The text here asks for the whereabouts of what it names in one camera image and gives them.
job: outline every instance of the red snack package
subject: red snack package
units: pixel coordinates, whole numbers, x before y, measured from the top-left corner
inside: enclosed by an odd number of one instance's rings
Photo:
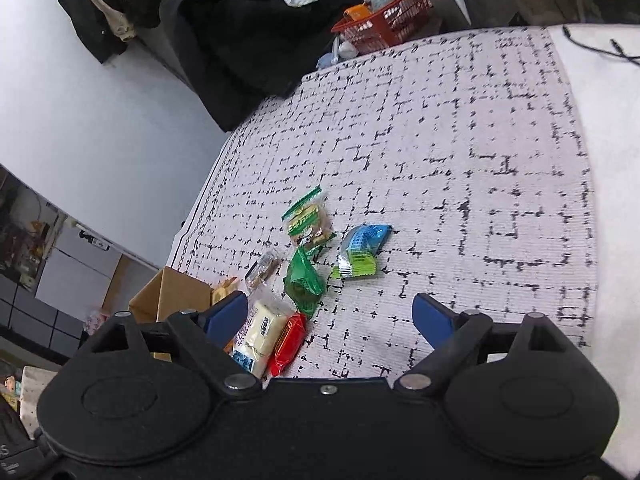
[[[272,376],[279,376],[284,368],[296,358],[305,339],[305,321],[305,315],[301,312],[297,312],[287,319],[287,324],[273,349],[271,359],[269,359],[269,371]]]

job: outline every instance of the cardboard box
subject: cardboard box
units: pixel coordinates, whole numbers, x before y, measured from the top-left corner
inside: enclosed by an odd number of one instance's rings
[[[129,301],[129,310],[138,323],[152,323],[187,308],[203,312],[210,305],[207,283],[165,267]]]

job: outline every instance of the white wall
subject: white wall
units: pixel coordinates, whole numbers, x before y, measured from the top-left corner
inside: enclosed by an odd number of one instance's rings
[[[226,134],[136,44],[100,65],[56,0],[0,0],[0,30],[0,164],[164,266]]]

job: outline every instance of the basket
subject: basket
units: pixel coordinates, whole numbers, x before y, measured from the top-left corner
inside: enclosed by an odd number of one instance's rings
[[[429,20],[429,0],[393,0],[382,9],[354,22],[343,18],[331,29],[358,52],[368,54],[404,43]]]

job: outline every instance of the dark clothing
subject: dark clothing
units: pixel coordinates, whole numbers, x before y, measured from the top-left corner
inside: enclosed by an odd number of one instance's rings
[[[58,0],[71,18],[76,34],[95,59],[104,63],[113,54],[122,54],[127,44],[113,35],[104,14],[91,0]]]
[[[164,0],[162,24],[203,104],[233,130],[269,95],[287,96],[316,69],[344,9],[363,0]]]

